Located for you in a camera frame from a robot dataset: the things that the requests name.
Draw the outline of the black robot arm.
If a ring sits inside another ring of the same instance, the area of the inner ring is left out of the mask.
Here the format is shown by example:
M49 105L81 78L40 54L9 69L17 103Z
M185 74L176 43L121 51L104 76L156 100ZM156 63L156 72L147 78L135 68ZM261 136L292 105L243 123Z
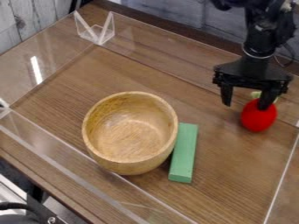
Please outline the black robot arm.
M293 76L269 60L276 48L295 35L295 0L211 0L220 11L244 9L247 37L241 57L213 67L212 83L219 86L224 105L231 105L233 87L261 91L257 109L267 110L275 99L287 93Z

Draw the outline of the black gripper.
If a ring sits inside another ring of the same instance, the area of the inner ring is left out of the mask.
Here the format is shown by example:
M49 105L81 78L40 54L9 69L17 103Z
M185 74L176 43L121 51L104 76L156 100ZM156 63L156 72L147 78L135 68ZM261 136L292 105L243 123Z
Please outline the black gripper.
M220 87L221 102L231 105L233 87L261 90L257 109L267 110L279 94L284 93L293 76L267 59L243 56L237 60L213 67L212 83Z

